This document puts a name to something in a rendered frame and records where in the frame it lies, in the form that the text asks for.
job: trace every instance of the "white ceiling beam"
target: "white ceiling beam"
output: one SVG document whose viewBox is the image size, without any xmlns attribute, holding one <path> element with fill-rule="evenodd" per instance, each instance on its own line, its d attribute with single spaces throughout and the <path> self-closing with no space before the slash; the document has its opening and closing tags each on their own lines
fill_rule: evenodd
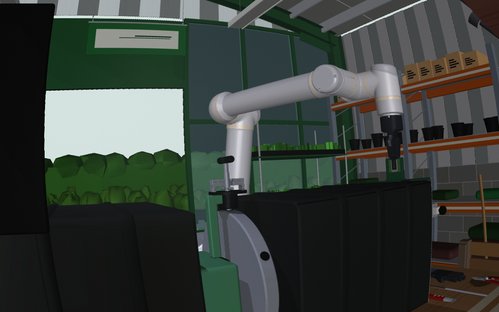
<svg viewBox="0 0 499 312">
<path fill-rule="evenodd" d="M 362 16 L 363 14 L 371 12 L 372 10 L 379 8 L 380 6 L 384 6 L 384 4 L 390 3 L 392 1 L 393 0 L 365 0 L 364 2 L 361 2 L 353 8 L 345 10 L 344 12 L 319 24 L 323 26 L 321 32 L 325 33 L 329 30 L 332 30 L 334 27 L 347 23 L 356 17 Z"/>
<path fill-rule="evenodd" d="M 317 4 L 323 2 L 324 0 L 303 0 L 297 5 L 293 6 L 289 11 L 291 12 L 290 18 L 296 18 L 300 16 L 303 12 L 313 8 Z"/>
<path fill-rule="evenodd" d="M 229 27 L 236 27 L 244 29 L 246 26 L 251 24 L 254 20 L 260 18 L 263 14 L 274 8 L 277 4 L 282 2 L 282 0 L 255 0 L 237 16 L 235 16 L 230 22 L 228 22 Z"/>
</svg>

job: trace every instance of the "white robotic arm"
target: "white robotic arm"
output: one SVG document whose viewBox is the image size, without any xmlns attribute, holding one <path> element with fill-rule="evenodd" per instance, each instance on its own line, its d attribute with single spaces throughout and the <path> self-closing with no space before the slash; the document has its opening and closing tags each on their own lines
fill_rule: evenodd
<svg viewBox="0 0 499 312">
<path fill-rule="evenodd" d="M 244 185 L 249 185 L 253 126 L 259 121 L 259 110 L 334 95 L 344 101 L 376 98 L 381 130 L 388 133 L 388 155 L 392 160 L 399 158 L 397 134 L 403 129 L 403 110 L 397 73 L 396 67 L 387 64 L 372 65 L 370 71 L 358 74 L 321 65 L 311 73 L 216 95 L 209 103 L 209 113 L 213 120 L 227 125 L 226 156 L 234 156 L 234 162 L 228 164 L 230 176 L 243 178 Z"/>
</svg>

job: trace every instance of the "corrugated metal wall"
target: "corrugated metal wall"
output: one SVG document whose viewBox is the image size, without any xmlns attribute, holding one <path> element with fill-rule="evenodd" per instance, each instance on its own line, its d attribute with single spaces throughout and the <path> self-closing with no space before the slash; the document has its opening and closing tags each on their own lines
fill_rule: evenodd
<svg viewBox="0 0 499 312">
<path fill-rule="evenodd" d="M 0 0 L 0 3 L 54 3 L 57 16 L 143 16 L 229 22 L 239 12 L 206 0 Z M 258 18 L 253 26 L 282 29 Z"/>
<path fill-rule="evenodd" d="M 404 65 L 440 59 L 455 51 L 477 50 L 486 55 L 485 43 L 497 47 L 499 40 L 469 24 L 469 14 L 470 8 L 459 0 L 428 0 L 347 34 L 343 43 L 348 70 L 359 73 L 368 71 L 373 64 L 386 63 L 404 72 Z M 496 54 L 499 64 L 499 49 Z M 431 103 L 434 124 L 444 126 L 445 138 L 453 137 L 451 123 L 473 122 L 475 134 L 479 134 L 485 132 L 483 118 L 497 115 L 492 86 L 436 97 Z M 421 111 L 421 101 L 408 104 L 408 122 Z M 371 133 L 380 132 L 376 112 L 364 114 L 364 119 L 368 138 Z M 419 130 L 421 137 L 423 127 L 424 120 L 419 117 L 410 129 Z M 426 154 L 414 154 L 414 169 L 425 158 Z M 438 152 L 437 161 L 438 167 L 499 163 L 499 145 Z M 386 171 L 384 158 L 368 163 L 369 172 Z M 427 168 L 427 162 L 421 168 Z"/>
</svg>

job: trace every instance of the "wooden crate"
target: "wooden crate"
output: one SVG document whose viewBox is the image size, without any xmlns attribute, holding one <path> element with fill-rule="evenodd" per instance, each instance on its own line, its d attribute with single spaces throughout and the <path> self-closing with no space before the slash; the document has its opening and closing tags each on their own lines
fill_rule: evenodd
<svg viewBox="0 0 499 312">
<path fill-rule="evenodd" d="M 489 57 L 479 51 L 471 51 L 462 55 L 465 68 L 477 67 L 489 63 Z"/>
<path fill-rule="evenodd" d="M 432 60 L 428 59 L 424 62 L 418 63 L 417 67 L 419 69 L 419 75 L 421 76 L 421 80 L 429 79 L 434 77 L 432 70 Z"/>
<path fill-rule="evenodd" d="M 432 61 L 434 77 L 446 75 L 448 73 L 448 61 L 445 57 Z"/>
<path fill-rule="evenodd" d="M 418 63 L 413 63 L 404 66 L 404 71 L 405 71 L 405 76 L 408 78 L 408 83 L 421 81 L 421 75 L 419 74 Z"/>
<path fill-rule="evenodd" d="M 463 52 L 457 51 L 446 55 L 448 60 L 448 73 L 455 73 L 465 69 L 463 65 Z"/>
</svg>

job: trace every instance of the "workbench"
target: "workbench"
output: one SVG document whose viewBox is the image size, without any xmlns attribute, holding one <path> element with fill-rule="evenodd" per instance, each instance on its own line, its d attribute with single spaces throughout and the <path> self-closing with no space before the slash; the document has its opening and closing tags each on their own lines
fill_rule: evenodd
<svg viewBox="0 0 499 312">
<path fill-rule="evenodd" d="M 430 288 L 429 294 L 447 296 L 453 299 L 456 299 L 455 302 L 441 302 L 437 300 L 428 300 L 428 303 L 419 306 L 412 312 L 464 312 L 472 310 L 481 300 L 484 298 L 489 298 L 491 300 L 484 308 L 477 306 L 473 311 L 476 312 L 490 312 L 499 304 L 499 294 L 494 298 L 497 292 L 490 295 L 494 292 L 499 285 L 483 282 L 480 280 L 473 280 L 473 276 L 483 277 L 483 276 L 499 276 L 498 272 L 491 271 L 481 271 L 475 269 L 463 269 L 463 268 L 449 268 L 447 266 L 441 265 L 432 265 L 432 269 L 442 269 L 442 270 L 451 270 L 456 272 L 463 272 L 466 276 L 466 279 L 461 282 L 444 282 L 439 283 L 435 278 L 430 279 L 430 284 L 434 286 L 447 287 L 452 289 L 465 290 L 467 292 L 474 292 L 480 294 L 489 295 L 488 297 L 477 296 L 473 294 L 465 294 L 461 292 L 453 292 L 452 290 L 446 289 L 438 289 L 438 288 Z"/>
</svg>

